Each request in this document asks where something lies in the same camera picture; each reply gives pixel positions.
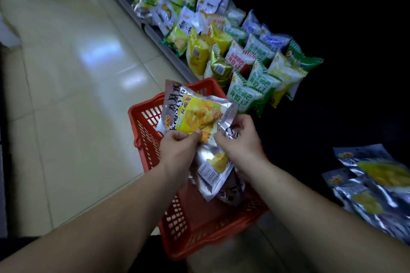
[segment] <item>red and white snack bag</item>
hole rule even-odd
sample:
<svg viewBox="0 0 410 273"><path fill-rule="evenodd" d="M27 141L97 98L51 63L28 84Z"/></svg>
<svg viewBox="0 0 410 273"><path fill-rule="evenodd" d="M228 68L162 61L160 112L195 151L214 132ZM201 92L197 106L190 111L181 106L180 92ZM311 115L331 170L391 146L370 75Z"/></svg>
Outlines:
<svg viewBox="0 0 410 273"><path fill-rule="evenodd" d="M256 55L252 52L245 51L235 40L226 54L225 61L231 64L234 70L238 70L241 75L248 72L250 67L256 61Z"/></svg>

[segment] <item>forearm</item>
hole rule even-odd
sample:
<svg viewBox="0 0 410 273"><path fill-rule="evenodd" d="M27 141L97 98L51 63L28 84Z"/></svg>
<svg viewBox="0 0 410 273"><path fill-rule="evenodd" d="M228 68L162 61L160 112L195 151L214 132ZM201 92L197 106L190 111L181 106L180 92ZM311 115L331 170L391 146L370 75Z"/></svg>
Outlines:
<svg viewBox="0 0 410 273"><path fill-rule="evenodd" d="M409 248L344 211L267 160L247 165L253 187L322 272L402 272Z"/></svg>
<svg viewBox="0 0 410 273"><path fill-rule="evenodd" d="M0 264L13 272L126 272L177 192L161 165Z"/></svg>

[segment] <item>person's left hand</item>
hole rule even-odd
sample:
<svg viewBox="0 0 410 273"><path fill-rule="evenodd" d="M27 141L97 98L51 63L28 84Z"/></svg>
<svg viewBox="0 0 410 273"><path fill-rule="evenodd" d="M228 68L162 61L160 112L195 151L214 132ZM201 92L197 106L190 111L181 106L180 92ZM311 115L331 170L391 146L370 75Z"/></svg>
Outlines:
<svg viewBox="0 0 410 273"><path fill-rule="evenodd" d="M195 156L196 144L201 137L200 130L191 135L182 131L169 131L160 144L160 164L170 175L177 175L185 182Z"/></svg>

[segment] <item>plastic basket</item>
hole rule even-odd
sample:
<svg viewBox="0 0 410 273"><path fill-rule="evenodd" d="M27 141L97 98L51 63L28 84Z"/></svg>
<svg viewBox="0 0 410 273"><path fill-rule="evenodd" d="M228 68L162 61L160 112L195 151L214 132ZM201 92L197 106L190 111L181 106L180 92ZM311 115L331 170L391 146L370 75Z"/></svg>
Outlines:
<svg viewBox="0 0 410 273"><path fill-rule="evenodd" d="M215 79L205 79L188 87L201 95L226 98ZM134 145L139 150L144 172L160 161L159 145L162 134L155 130L161 115L164 93L128 110ZM162 244L168 257L181 260L210 243L221 242L250 226L267 210L259 195L247 186L239 207L231 207L218 199L207 202L193 184L179 190L161 218Z"/></svg>

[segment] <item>person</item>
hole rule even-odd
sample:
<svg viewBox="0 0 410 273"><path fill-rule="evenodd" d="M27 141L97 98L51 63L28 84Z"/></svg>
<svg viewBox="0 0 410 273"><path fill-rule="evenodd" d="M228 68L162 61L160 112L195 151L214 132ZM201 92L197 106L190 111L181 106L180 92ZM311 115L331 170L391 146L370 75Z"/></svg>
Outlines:
<svg viewBox="0 0 410 273"><path fill-rule="evenodd" d="M215 140L294 235L320 272L408 272L410 248L315 193L264 156L252 119L238 139ZM168 132L159 164L70 223L0 263L1 272L126 272L177 190L187 183L199 130Z"/></svg>

